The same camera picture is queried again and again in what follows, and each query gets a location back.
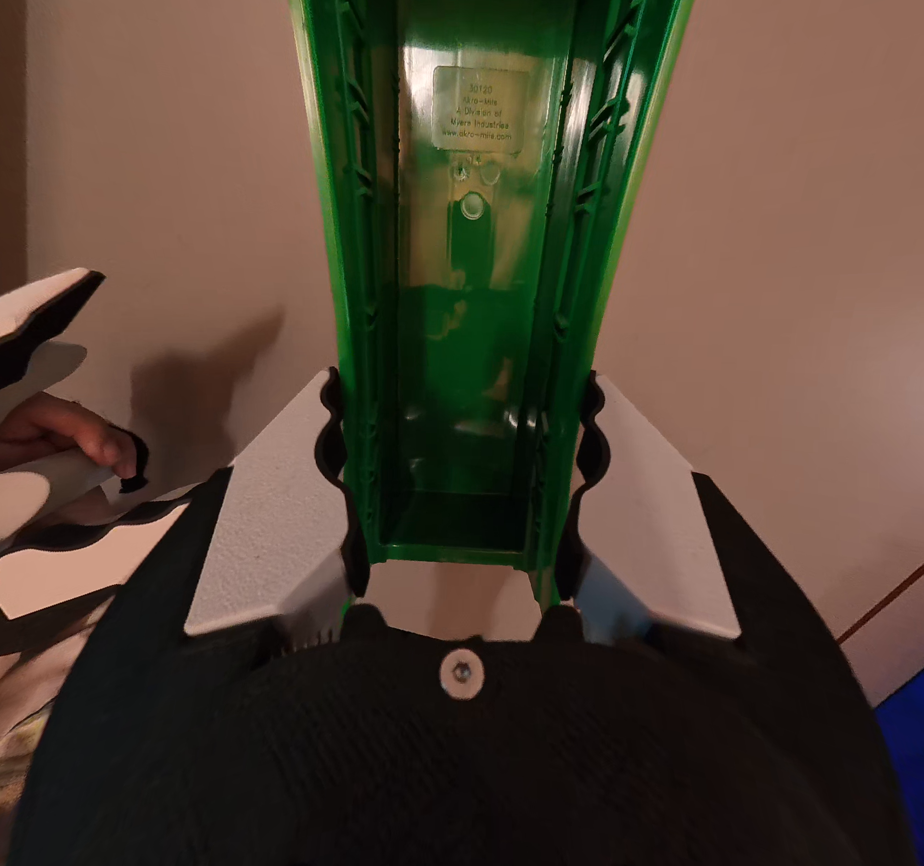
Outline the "blue plastic bin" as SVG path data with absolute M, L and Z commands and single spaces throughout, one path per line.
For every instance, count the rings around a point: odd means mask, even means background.
M 923 672 L 885 698 L 876 717 L 898 776 L 909 813 L 923 814 Z

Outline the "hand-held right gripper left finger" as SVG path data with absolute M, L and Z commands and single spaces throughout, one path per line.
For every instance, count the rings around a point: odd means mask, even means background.
M 203 637 L 270 622 L 286 639 L 337 639 L 368 586 L 338 370 L 319 372 L 232 464 L 184 625 Z

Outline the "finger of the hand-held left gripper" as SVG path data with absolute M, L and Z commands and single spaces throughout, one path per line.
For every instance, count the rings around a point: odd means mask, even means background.
M 1 608 L 17 619 L 125 583 L 183 514 L 190 495 L 142 504 L 103 526 L 55 526 L 77 543 L 29 544 L 1 558 Z
M 1 297 L 1 387 L 25 377 L 35 351 L 68 328 L 105 279 L 99 271 L 71 269 Z

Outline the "green plastic bin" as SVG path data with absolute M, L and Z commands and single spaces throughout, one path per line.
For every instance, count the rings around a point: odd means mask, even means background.
M 369 564 L 541 608 L 608 294 L 695 0 L 289 0 Z

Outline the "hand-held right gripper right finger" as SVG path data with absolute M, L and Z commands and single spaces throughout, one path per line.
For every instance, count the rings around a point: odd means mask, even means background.
M 741 634 L 687 459 L 606 377 L 581 403 L 581 485 L 572 493 L 555 586 L 584 638 L 613 644 L 654 626 L 723 641 Z

